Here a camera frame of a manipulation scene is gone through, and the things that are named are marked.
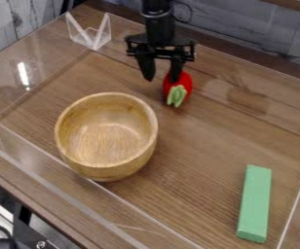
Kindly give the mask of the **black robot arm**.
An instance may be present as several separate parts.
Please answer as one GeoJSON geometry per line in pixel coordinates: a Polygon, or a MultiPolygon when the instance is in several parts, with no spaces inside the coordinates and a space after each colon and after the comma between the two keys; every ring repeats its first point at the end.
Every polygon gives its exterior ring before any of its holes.
{"type": "Polygon", "coordinates": [[[137,60],[144,78],[152,82],[157,73],[156,60],[169,60],[171,83],[176,83],[188,61],[196,59],[196,42],[176,34],[173,0],[142,0],[141,15],[145,32],[125,37],[126,54],[137,60]]]}

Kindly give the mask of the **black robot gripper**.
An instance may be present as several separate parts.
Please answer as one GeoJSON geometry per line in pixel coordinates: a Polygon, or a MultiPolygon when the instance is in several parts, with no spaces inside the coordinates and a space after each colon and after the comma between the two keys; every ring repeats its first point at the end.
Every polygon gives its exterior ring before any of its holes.
{"type": "Polygon", "coordinates": [[[171,82],[176,83],[187,61],[196,59],[196,42],[181,36],[173,37],[168,44],[152,44],[145,33],[125,37],[126,54],[137,58],[144,78],[152,82],[156,76],[156,60],[171,59],[171,82]]]}

